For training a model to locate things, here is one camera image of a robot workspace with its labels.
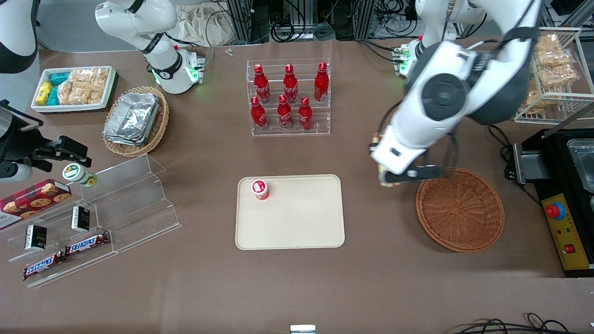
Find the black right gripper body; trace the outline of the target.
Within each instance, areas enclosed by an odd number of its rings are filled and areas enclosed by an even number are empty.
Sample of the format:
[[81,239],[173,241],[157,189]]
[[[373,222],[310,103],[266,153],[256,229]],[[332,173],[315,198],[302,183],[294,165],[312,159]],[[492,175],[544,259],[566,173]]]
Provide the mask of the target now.
[[12,108],[7,100],[2,100],[0,107],[2,162],[27,158],[45,145],[45,138],[39,130],[43,121]]

